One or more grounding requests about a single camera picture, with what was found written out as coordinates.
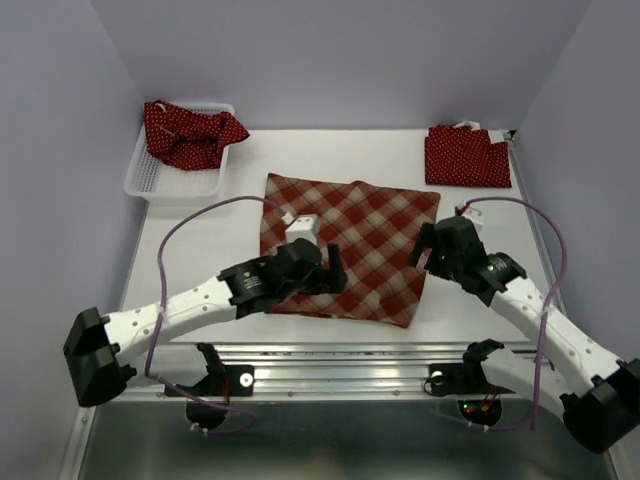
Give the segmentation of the red plaid skirt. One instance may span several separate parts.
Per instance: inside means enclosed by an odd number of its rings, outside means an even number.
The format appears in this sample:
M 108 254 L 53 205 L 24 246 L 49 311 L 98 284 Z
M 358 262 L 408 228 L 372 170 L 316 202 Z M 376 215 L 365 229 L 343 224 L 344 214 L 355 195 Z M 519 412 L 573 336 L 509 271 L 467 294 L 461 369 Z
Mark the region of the red plaid skirt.
M 274 313 L 409 327 L 426 272 L 410 267 L 408 257 L 422 225 L 436 219 L 439 193 L 271 173 L 265 197 L 297 216 L 316 215 L 319 247 L 337 245 L 347 275 L 343 293 L 294 296 Z

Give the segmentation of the red polka dot skirt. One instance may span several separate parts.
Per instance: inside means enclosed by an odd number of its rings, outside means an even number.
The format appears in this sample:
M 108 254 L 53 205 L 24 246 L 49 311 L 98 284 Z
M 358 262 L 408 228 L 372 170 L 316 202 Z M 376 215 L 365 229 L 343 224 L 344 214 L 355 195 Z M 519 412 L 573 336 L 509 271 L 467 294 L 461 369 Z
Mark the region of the red polka dot skirt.
M 424 140 L 424 172 L 427 185 L 512 187 L 507 140 L 501 131 L 475 122 L 430 127 Z

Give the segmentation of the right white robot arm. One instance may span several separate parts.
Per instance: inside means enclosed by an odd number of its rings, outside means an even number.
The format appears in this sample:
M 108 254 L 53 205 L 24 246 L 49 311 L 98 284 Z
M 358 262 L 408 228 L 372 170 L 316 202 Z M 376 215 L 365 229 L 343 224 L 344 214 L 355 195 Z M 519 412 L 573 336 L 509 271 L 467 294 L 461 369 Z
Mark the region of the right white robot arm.
M 638 360 L 622 360 L 546 304 L 515 260 L 486 252 L 471 220 L 455 216 L 423 224 L 410 265 L 422 256 L 430 275 L 458 284 L 537 345 L 537 358 L 527 361 L 502 342 L 474 342 L 460 362 L 431 366 L 427 393 L 515 393 L 555 415 L 578 444 L 597 454 L 638 427 Z

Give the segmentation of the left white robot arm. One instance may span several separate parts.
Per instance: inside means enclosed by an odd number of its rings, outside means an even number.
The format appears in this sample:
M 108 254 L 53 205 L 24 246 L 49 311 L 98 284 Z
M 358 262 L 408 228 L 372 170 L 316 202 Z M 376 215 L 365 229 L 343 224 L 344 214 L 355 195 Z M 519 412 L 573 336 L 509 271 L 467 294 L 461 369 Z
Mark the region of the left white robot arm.
M 322 252 L 306 239 L 277 247 L 275 254 L 222 270 L 201 285 L 157 303 L 102 315 L 80 312 L 63 344 L 78 404 L 94 407 L 122 394 L 139 376 L 134 362 L 155 348 L 208 325 L 269 312 L 294 295 L 339 294 L 347 276 L 340 249 Z

